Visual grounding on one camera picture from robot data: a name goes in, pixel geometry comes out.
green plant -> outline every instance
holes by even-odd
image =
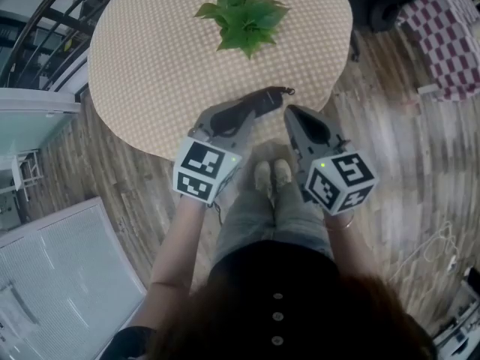
[[[276,0],[217,0],[203,4],[195,17],[213,19],[220,26],[217,51],[240,48],[250,58],[262,43],[275,44],[275,27],[288,10]]]

purple checkered cloth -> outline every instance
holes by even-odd
[[[400,22],[415,31],[439,91],[438,101],[462,101],[480,93],[480,43],[470,25],[480,20],[471,0],[415,0]]]

person's left arm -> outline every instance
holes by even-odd
[[[151,270],[150,285],[129,326],[157,329],[180,300],[188,297],[194,276],[203,202],[183,196]]]

white marker cube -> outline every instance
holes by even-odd
[[[314,160],[305,190],[330,215],[353,209],[370,195],[378,176],[362,151]]]
[[[173,189],[212,204],[239,167],[242,156],[187,136],[173,166]]]

brown hair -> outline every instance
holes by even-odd
[[[340,277],[322,293],[325,297],[319,299],[316,306],[319,313],[315,314],[317,309],[312,308],[316,316],[314,324],[310,319],[309,323],[295,327],[301,337],[304,333],[308,337],[304,345],[298,345],[302,348],[295,348],[299,359],[437,358],[430,337],[404,312],[395,292],[380,279]],[[245,303],[242,293],[225,279],[209,281],[172,314],[168,324],[158,329],[151,341],[148,358],[260,357],[262,353],[251,339],[249,329],[255,322],[242,322],[239,316],[242,315],[239,313],[242,303]],[[241,324],[244,325],[232,331],[233,326]],[[272,357],[282,358],[282,355],[286,353],[277,352]]]

